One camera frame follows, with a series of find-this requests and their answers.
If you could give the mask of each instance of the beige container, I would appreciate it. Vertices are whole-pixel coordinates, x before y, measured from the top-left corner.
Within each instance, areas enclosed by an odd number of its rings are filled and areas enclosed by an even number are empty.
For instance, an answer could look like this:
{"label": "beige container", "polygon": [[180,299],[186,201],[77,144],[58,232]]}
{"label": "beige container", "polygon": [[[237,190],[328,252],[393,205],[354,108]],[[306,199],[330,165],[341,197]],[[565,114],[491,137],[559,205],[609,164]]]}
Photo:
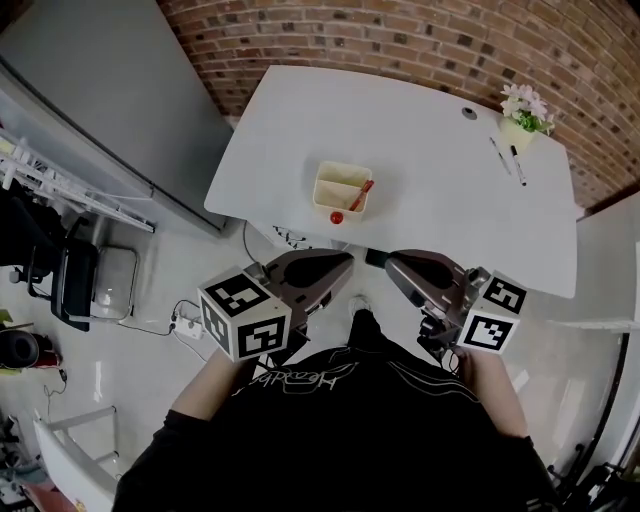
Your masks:
{"label": "beige container", "polygon": [[367,208],[369,194],[365,194],[355,211],[349,211],[360,195],[362,186],[371,179],[371,169],[338,162],[321,162],[313,190],[313,205],[326,215],[327,221],[333,212],[340,212],[344,220],[359,222]]}
{"label": "beige container", "polygon": [[528,132],[524,128],[520,128],[510,118],[503,117],[500,120],[500,132],[502,138],[509,147],[515,146],[518,154],[523,154],[537,132]]}

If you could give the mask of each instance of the plastic food container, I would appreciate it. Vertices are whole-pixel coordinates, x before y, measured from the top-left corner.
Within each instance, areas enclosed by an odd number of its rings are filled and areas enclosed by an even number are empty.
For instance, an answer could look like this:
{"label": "plastic food container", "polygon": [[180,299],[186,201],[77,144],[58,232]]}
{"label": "plastic food container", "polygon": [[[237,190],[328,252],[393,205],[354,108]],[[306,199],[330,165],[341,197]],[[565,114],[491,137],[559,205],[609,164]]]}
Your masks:
{"label": "plastic food container", "polygon": [[349,211],[360,195],[362,186],[371,179],[371,169],[338,162],[321,162],[316,175],[313,190],[315,209],[326,216],[327,221],[333,212],[340,212],[344,220],[359,222],[367,208],[369,194],[357,206]]}

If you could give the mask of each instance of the black shirt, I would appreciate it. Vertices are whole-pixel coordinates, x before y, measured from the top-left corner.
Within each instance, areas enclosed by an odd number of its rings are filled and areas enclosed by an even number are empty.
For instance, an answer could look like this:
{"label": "black shirt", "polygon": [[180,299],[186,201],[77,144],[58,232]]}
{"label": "black shirt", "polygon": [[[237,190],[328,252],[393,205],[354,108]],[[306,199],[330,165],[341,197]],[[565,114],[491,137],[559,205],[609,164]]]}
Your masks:
{"label": "black shirt", "polygon": [[121,510],[554,510],[530,439],[404,351],[326,350],[254,379],[210,422],[169,411]]}

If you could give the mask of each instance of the pen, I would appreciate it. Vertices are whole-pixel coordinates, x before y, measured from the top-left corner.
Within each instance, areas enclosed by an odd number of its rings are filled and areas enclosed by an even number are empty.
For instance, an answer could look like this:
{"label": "pen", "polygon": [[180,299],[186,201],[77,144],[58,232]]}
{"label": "pen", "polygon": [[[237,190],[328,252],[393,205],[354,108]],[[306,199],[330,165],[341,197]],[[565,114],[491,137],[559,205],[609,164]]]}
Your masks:
{"label": "pen", "polygon": [[505,161],[504,157],[502,156],[502,153],[500,153],[500,150],[498,149],[498,145],[496,144],[496,141],[493,140],[492,137],[489,137],[489,140],[491,141],[491,144],[493,144],[493,147],[496,148],[496,151],[498,152],[498,156],[500,157],[500,161],[502,162],[502,165],[507,170],[509,175],[511,175],[511,169],[509,169],[509,166],[507,165],[507,162]]}
{"label": "pen", "polygon": [[362,200],[364,199],[364,196],[367,194],[367,192],[369,192],[369,190],[371,190],[371,187],[373,187],[373,183],[374,183],[373,180],[367,180],[364,183],[364,185],[362,185],[362,188],[360,189],[360,193],[358,194],[358,197],[356,198],[356,200],[351,205],[351,208],[349,208],[350,212],[355,212],[356,211],[356,208],[362,202]]}
{"label": "pen", "polygon": [[518,152],[516,151],[515,146],[511,146],[511,154],[513,155],[513,160],[516,163],[516,170],[518,171],[518,178],[520,178],[520,185],[523,187],[527,186],[527,179],[524,177],[524,173],[522,172],[522,167],[520,167],[520,160],[518,160]]}

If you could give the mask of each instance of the red chopstick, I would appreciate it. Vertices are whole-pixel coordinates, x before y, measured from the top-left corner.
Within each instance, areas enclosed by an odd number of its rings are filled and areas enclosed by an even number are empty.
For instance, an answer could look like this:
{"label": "red chopstick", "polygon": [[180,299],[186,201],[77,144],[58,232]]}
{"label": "red chopstick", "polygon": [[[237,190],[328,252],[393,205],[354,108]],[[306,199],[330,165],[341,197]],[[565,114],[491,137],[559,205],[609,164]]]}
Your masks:
{"label": "red chopstick", "polygon": [[362,185],[362,188],[360,189],[360,193],[358,194],[358,197],[356,198],[356,200],[351,205],[351,208],[349,208],[350,212],[354,212],[356,210],[358,205],[364,199],[364,196],[366,195],[366,193],[369,192],[369,190],[371,190],[371,187],[373,187],[374,183],[375,182],[373,180],[365,181],[364,185]]}

